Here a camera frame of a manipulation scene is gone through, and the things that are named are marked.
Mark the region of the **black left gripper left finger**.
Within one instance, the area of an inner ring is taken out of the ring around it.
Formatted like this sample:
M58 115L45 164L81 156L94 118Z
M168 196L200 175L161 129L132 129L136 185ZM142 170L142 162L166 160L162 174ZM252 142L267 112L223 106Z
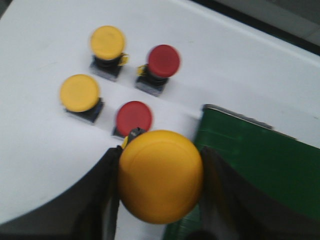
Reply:
M123 149L109 148L73 186L44 205L0 225L2 240L113 240Z

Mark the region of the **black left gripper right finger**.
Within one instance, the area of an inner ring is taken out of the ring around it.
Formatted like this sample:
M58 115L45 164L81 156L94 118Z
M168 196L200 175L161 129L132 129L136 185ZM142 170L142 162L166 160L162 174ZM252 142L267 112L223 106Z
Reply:
M320 223L267 196L214 149L200 151L202 227L218 240L318 240Z

